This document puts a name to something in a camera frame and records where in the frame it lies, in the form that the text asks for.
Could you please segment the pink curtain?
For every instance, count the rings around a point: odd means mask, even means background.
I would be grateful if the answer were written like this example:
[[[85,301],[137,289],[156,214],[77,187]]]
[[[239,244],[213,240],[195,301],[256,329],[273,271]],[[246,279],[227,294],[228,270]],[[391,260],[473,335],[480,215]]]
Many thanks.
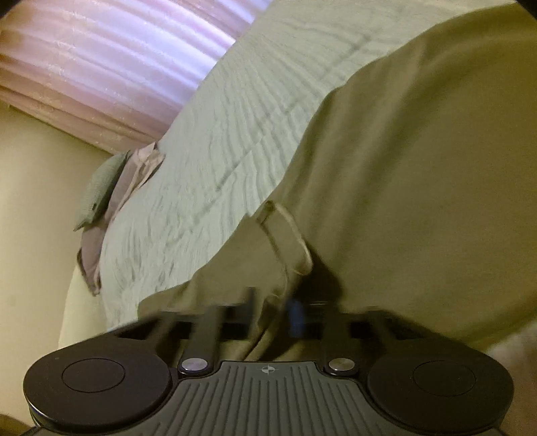
[[[265,1],[21,1],[1,20],[1,98],[90,145],[158,140]]]

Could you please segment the mauve pillow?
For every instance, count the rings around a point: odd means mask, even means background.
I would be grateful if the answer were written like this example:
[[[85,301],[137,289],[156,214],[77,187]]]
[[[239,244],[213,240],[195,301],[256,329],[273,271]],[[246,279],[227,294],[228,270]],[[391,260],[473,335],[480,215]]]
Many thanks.
[[[127,163],[104,213],[94,223],[79,230],[82,235],[77,262],[87,288],[93,295],[100,294],[102,288],[99,264],[108,228],[123,206],[150,180],[165,159],[156,143],[128,152]]]

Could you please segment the cream padded headboard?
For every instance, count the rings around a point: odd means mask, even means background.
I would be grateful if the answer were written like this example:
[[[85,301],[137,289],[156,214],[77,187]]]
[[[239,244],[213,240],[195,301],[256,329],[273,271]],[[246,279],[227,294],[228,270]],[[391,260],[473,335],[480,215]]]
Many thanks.
[[[106,332],[106,317],[101,296],[89,291],[76,264],[66,294],[58,347],[62,349],[103,332]]]

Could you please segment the olive brown pants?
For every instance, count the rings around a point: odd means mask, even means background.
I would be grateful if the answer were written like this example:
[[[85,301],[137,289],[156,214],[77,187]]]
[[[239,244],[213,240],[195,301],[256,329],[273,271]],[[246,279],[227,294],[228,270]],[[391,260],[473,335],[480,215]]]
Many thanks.
[[[503,5],[366,65],[311,119],[278,187],[182,285],[142,300],[202,313],[256,291],[231,360],[304,360],[302,304],[378,307],[478,349],[536,318],[536,22]]]

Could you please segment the green checked pillow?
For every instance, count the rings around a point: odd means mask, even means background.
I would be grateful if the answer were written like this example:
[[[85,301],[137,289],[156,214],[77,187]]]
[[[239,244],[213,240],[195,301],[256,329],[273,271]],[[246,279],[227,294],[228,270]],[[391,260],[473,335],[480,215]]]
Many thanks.
[[[129,152],[115,154],[104,161],[91,175],[78,207],[75,232],[91,225],[104,213],[128,157]]]

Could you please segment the striped grey bed quilt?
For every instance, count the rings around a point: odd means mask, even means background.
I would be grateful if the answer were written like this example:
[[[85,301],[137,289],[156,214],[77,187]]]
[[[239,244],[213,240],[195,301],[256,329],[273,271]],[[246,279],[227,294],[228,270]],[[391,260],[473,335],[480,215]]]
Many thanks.
[[[281,181],[324,97],[364,65],[482,1],[275,1],[164,136],[164,161],[106,232],[108,328],[188,281]]]

